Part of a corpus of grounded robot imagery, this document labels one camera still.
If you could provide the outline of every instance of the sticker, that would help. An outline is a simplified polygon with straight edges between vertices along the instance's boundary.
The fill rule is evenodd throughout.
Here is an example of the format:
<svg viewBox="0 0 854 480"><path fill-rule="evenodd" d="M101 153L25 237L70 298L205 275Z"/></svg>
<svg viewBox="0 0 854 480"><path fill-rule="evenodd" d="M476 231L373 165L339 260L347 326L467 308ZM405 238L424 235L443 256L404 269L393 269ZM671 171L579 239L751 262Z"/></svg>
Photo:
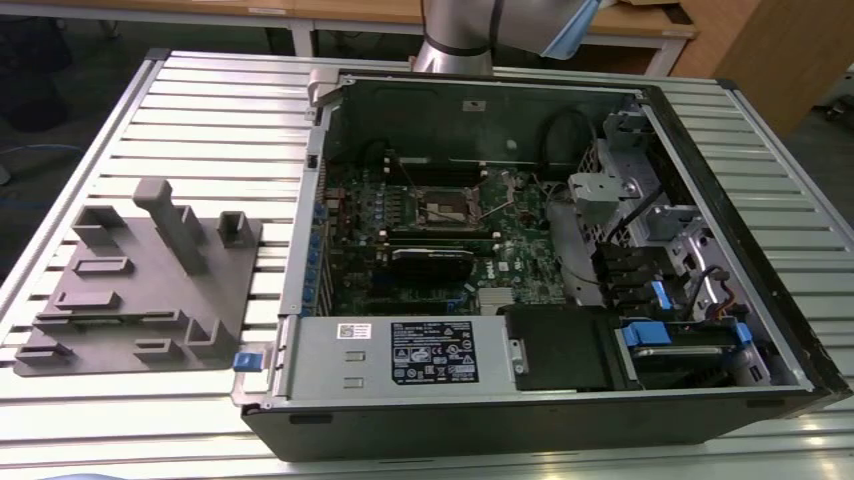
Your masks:
<svg viewBox="0 0 854 480"><path fill-rule="evenodd" d="M367 340L371 338L369 323L339 323L337 339L339 340Z"/></svg>
<svg viewBox="0 0 854 480"><path fill-rule="evenodd" d="M463 100L463 112L485 111L485 100Z"/></svg>
<svg viewBox="0 0 854 480"><path fill-rule="evenodd" d="M257 13L260 15L284 15L287 12L283 8L248 8L249 13Z"/></svg>
<svg viewBox="0 0 854 480"><path fill-rule="evenodd" d="M392 323L391 380L397 385L476 383L471 322Z"/></svg>

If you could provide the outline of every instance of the power supply label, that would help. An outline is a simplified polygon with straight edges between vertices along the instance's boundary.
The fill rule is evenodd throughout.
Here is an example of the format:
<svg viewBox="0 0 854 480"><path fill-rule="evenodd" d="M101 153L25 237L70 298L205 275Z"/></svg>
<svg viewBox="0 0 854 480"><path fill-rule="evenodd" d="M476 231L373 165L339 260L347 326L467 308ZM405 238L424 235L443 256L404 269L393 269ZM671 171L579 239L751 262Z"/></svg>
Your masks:
<svg viewBox="0 0 854 480"><path fill-rule="evenodd" d="M471 322L392 323L391 379L397 385L476 383Z"/></svg>

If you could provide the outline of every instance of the motherboard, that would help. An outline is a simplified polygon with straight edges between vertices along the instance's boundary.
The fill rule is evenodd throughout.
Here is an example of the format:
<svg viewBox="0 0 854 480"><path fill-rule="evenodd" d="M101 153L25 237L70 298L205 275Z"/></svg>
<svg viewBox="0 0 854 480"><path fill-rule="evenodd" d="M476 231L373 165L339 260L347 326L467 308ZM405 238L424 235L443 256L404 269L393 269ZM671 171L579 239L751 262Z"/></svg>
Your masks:
<svg viewBox="0 0 854 480"><path fill-rule="evenodd" d="M564 303L546 219L560 186L516 168L473 163L436 176L419 167L393 152L381 168L329 167L333 315Z"/></svg>

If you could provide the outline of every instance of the aluminum extrusion table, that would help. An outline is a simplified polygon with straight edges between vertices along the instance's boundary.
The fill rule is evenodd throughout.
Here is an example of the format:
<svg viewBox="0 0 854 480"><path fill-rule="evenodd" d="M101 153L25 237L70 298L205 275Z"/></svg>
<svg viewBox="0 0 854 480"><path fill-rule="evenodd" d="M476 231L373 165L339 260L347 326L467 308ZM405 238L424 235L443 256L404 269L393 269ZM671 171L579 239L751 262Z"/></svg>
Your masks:
<svg viewBox="0 0 854 480"><path fill-rule="evenodd" d="M244 342L275 336L284 259L317 65L405 64L197 52L145 60L0 289L0 478L101 473L124 478L599 479L847 478L854 400L766 421L698 446L288 464L269 453L229 400L224 371L20 378L16 348L45 305L76 237L81 205L131 201L140 177L164 176L197 216L243 210L264 221ZM496 75L624 80L622 75L496 69ZM736 90L658 79L718 179L843 374L854 376L854 235ZM264 378L248 379L249 389Z"/></svg>

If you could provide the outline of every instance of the blue tab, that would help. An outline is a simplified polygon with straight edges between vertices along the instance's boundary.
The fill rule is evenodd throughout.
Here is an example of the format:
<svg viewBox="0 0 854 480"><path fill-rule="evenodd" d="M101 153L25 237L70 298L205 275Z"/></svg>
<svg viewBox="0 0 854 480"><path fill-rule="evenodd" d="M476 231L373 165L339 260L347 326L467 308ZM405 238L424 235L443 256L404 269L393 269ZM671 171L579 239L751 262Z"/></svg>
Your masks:
<svg viewBox="0 0 854 480"><path fill-rule="evenodd" d="M231 368L235 372L260 372L264 367L264 354L240 352L235 355Z"/></svg>
<svg viewBox="0 0 854 480"><path fill-rule="evenodd" d="M670 345L670 334L664 322L634 322L622 328L626 346Z"/></svg>
<svg viewBox="0 0 854 480"><path fill-rule="evenodd" d="M658 304L662 306L662 310L672 309L672 302L670 301L670 297L667 297L667 292L664 291L664 284L655 280L652 282L652 290L655 290L655 295L658 296Z"/></svg>
<svg viewBox="0 0 854 480"><path fill-rule="evenodd" d="M628 325L627 327L623 327L622 330L623 330L623 340L626 340L626 346L636 347L638 344L640 343L640 339L638 338L638 332L635 331L634 328L631 328L631 325Z"/></svg>
<svg viewBox="0 0 854 480"><path fill-rule="evenodd" d="M742 345L752 343L752 334L750 333L750 328L747 328L746 323L735 324L735 335L738 336L738 341L742 342Z"/></svg>

